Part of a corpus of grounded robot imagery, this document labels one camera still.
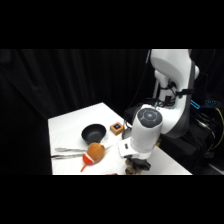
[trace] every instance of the wooden block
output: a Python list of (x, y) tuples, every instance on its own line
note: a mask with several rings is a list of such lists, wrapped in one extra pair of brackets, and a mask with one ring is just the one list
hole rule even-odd
[(121, 125), (119, 122), (117, 122), (116, 124), (113, 124), (110, 126), (110, 130), (115, 134), (115, 135), (119, 135), (124, 131), (124, 126)]

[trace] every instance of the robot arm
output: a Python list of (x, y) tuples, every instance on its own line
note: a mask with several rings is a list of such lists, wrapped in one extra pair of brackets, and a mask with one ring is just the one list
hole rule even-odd
[[(138, 109), (131, 137), (119, 142), (122, 158), (146, 160), (161, 133), (178, 138), (189, 128), (191, 94), (199, 69), (191, 61), (188, 50), (153, 49), (151, 63), (162, 88), (167, 87), (169, 80), (175, 82), (175, 104), (173, 108), (143, 105)], [(160, 94), (160, 97), (164, 99), (165, 94)]]

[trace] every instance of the table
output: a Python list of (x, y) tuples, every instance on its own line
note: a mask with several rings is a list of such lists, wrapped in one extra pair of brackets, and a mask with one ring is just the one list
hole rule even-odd
[[(108, 143), (114, 144), (107, 148), (103, 159), (94, 165), (87, 166), (81, 173), (82, 158), (52, 160), (53, 175), (105, 175), (117, 173), (124, 175), (125, 159), (119, 155), (117, 143), (122, 139), (121, 134), (115, 136), (110, 126), (123, 119), (104, 103), (96, 104), (85, 109), (49, 119), (49, 135), (51, 155), (69, 155), (72, 152), (58, 153), (55, 148), (87, 149), (88, 145), (81, 137), (82, 130), (90, 124), (102, 124), (107, 128)], [(191, 175), (180, 164), (174, 161), (160, 148), (155, 147), (148, 162), (152, 165), (149, 172), (142, 175)]]

